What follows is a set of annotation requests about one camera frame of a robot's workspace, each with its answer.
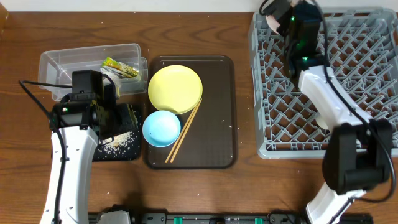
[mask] plastic bin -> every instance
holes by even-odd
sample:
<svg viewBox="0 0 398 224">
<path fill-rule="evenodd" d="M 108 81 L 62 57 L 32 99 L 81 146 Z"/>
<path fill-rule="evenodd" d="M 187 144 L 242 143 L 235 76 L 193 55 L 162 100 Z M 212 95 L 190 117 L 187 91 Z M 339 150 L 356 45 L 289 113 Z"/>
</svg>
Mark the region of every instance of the plastic bin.
<svg viewBox="0 0 398 224">
<path fill-rule="evenodd" d="M 398 156 L 398 19 L 390 9 L 324 10 L 330 64 L 352 99 L 374 119 L 394 127 Z M 318 49 L 324 52 L 323 26 Z M 322 158 L 330 133 L 315 122 L 312 102 L 283 74 L 284 40 L 265 17 L 253 15 L 249 34 L 257 153 L 264 159 Z"/>
<path fill-rule="evenodd" d="M 39 82 L 71 85 L 73 71 L 100 71 L 101 64 L 106 57 L 111 57 L 139 70 L 140 79 L 124 78 L 120 80 L 120 95 L 147 91 L 147 61 L 141 57 L 141 49 L 138 44 L 105 45 L 44 52 L 40 57 Z M 72 92 L 72 89 L 69 88 L 47 86 L 41 86 L 41 88 L 51 91 L 55 101 L 60 101 L 63 96 Z"/>
</svg>

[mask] black speckled tray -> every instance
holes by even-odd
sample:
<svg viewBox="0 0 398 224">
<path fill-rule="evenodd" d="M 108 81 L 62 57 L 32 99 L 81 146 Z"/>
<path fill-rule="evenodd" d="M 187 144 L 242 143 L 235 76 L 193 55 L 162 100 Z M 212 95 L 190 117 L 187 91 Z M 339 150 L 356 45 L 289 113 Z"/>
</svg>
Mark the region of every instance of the black speckled tray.
<svg viewBox="0 0 398 224">
<path fill-rule="evenodd" d="M 130 161 L 140 156 L 142 118 L 139 110 L 134 110 L 134 113 L 138 120 L 138 131 L 115 136 L 114 141 L 107 144 L 99 140 L 93 161 Z"/>
<path fill-rule="evenodd" d="M 151 63 L 150 78 L 161 68 L 184 65 L 194 70 L 203 84 L 202 103 L 173 163 L 165 160 L 173 147 L 145 143 L 144 159 L 153 169 L 227 168 L 236 157 L 236 106 L 234 65 L 221 55 L 160 56 Z M 149 113 L 156 109 L 149 102 Z M 191 111 L 178 115 L 182 127 Z"/>
</svg>

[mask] light blue bowl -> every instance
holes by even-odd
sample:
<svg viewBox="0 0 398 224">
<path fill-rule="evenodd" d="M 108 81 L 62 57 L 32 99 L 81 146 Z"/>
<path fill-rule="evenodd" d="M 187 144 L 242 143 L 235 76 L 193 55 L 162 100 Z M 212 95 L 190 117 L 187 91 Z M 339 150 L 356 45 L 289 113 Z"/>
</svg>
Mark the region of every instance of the light blue bowl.
<svg viewBox="0 0 398 224">
<path fill-rule="evenodd" d="M 145 140 L 156 147 L 166 147 L 175 140 L 181 132 L 180 120 L 168 111 L 156 111 L 148 116 L 142 127 Z"/>
</svg>

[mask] yellow plate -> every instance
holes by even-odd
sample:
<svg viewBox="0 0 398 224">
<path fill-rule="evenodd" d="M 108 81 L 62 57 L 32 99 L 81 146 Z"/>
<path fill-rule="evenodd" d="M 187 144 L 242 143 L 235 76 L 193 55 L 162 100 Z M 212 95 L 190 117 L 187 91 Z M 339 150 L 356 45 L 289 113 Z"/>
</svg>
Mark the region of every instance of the yellow plate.
<svg viewBox="0 0 398 224">
<path fill-rule="evenodd" d="M 149 99 L 155 108 L 174 114 L 192 110 L 199 102 L 202 92 L 203 86 L 198 74 L 182 65 L 160 69 L 148 86 Z"/>
</svg>

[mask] wooden chopstick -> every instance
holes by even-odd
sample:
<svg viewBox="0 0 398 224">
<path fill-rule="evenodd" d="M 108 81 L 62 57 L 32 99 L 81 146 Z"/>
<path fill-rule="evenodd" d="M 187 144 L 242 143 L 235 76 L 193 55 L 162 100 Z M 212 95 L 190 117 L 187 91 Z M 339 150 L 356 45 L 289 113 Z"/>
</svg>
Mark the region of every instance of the wooden chopstick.
<svg viewBox="0 0 398 224">
<path fill-rule="evenodd" d="M 202 100 L 202 99 L 200 99 L 199 103 L 193 108 L 191 114 L 189 115 L 189 117 L 188 117 L 188 119 L 187 119 L 187 122 L 185 123 L 184 127 L 182 128 L 182 131 L 181 131 L 181 133 L 180 133 L 180 136 L 179 136 L 179 137 L 177 138 L 177 140 L 175 141 L 175 143 L 174 143 L 174 145 L 173 145 L 173 148 L 172 148 L 172 150 L 171 150 L 170 153 L 169 153 L 169 156 L 167 156 L 167 158 L 166 158 L 166 161 L 164 161 L 165 163 L 167 163 L 167 162 L 169 161 L 170 156 L 173 154 L 173 152 L 174 152 L 174 150 L 175 150 L 176 148 L 177 148 L 176 153 L 178 152 L 178 149 L 179 149 L 179 147 L 180 147 L 180 145 L 181 145 L 181 143 L 179 144 L 178 142 L 180 141 L 180 139 L 181 139 L 181 142 L 182 142 L 182 140 L 184 139 L 185 133 L 188 131 L 188 128 L 189 128 L 189 126 L 191 125 L 191 122 L 192 122 L 192 120 L 193 120 L 193 117 L 195 116 L 196 111 L 198 110 L 199 105 L 200 105 L 200 103 L 201 103 L 201 100 Z M 173 156 L 173 158 L 172 158 L 172 160 L 171 160 L 170 162 L 173 162 L 176 153 L 174 154 L 174 156 Z"/>
</svg>

